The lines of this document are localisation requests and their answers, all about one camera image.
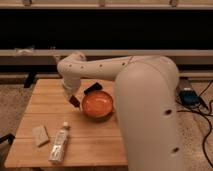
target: orange bowl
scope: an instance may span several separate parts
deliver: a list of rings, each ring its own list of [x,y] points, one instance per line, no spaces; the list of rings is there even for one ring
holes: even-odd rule
[[[102,118],[113,111],[113,99],[105,91],[92,91],[82,100],[83,112],[92,118]]]

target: cable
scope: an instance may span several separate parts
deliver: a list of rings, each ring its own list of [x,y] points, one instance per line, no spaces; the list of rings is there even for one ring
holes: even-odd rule
[[[201,96],[209,89],[209,87],[211,86],[212,83],[213,83],[213,80],[211,80],[211,81],[209,82],[209,84],[206,86],[206,88],[205,88],[203,91],[201,91],[201,93],[199,94],[199,97],[200,97],[200,98],[201,98]],[[206,133],[206,135],[204,136],[204,138],[203,138],[203,140],[202,140],[202,150],[203,150],[203,154],[204,154],[204,156],[205,156],[207,162],[208,162],[209,165],[213,168],[213,162],[210,160],[210,158],[209,158],[209,156],[208,156],[208,154],[207,154],[207,151],[206,151],[206,141],[207,141],[209,135],[212,133],[212,129],[213,129],[212,123],[211,123],[211,121],[208,119],[208,117],[213,117],[213,115],[212,115],[212,104],[213,104],[213,99],[209,101],[209,104],[208,104],[209,106],[208,106],[208,107],[205,105],[205,102],[204,102],[204,101],[203,101],[204,104],[203,104],[203,103],[199,103],[198,105],[193,106],[193,107],[192,107],[192,106],[191,106],[191,107],[190,107],[190,106],[184,106],[184,105],[183,105],[181,102],[179,102],[178,100],[176,100],[176,102],[177,102],[178,104],[180,104],[181,106],[183,106],[184,108],[188,109],[188,110],[179,110],[179,111],[177,111],[177,112],[191,112],[191,113],[194,113],[194,114],[197,114],[197,115],[203,117],[203,118],[207,121],[208,127],[209,127],[209,128],[208,128],[208,132]],[[207,107],[208,112],[205,113],[205,112],[201,111],[200,106]]]
[[[179,110],[179,111],[177,111],[177,112],[191,112],[191,113],[195,113],[195,114],[197,114],[197,115],[199,115],[199,116],[202,116],[202,117],[208,122],[209,129],[208,129],[208,132],[206,133],[206,135],[204,136],[204,138],[203,138],[203,140],[202,140],[202,150],[203,150],[203,154],[204,154],[204,156],[205,156],[207,162],[208,162],[209,165],[213,168],[213,163],[211,162],[211,160],[210,160],[210,158],[209,158],[209,156],[208,156],[208,154],[207,154],[207,152],[206,152],[206,141],[207,141],[209,135],[210,135],[211,132],[212,132],[212,124],[211,124],[211,121],[207,118],[206,115],[203,115],[202,113],[197,112],[197,111]]]
[[[205,88],[198,96],[199,96],[199,97],[202,96],[203,93],[205,93],[205,92],[208,90],[208,88],[211,86],[212,83],[213,83],[213,80],[211,80],[211,81],[209,82],[209,84],[206,86],[206,88]]]

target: wooden table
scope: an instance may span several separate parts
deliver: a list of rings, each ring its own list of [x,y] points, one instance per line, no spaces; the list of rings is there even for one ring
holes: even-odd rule
[[[82,80],[76,97],[82,99],[83,90],[95,82],[102,84],[113,96],[113,82]],[[16,139],[5,162],[6,167],[53,167],[49,154],[56,132],[62,123],[71,125],[70,140],[64,161],[59,166],[121,166],[127,165],[123,142],[115,115],[110,120],[95,123],[71,105],[59,79],[40,79],[19,125]],[[50,143],[38,148],[32,135],[34,127],[44,125]]]

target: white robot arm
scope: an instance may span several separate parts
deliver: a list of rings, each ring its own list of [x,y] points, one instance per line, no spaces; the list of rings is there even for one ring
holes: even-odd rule
[[[130,171],[184,171],[174,92],[176,65],[163,56],[86,61],[75,52],[58,63],[74,94],[82,77],[115,81],[115,107]]]

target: black wall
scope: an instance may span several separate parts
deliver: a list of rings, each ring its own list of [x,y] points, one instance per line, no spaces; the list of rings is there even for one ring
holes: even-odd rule
[[[213,11],[0,10],[0,49],[213,49]]]

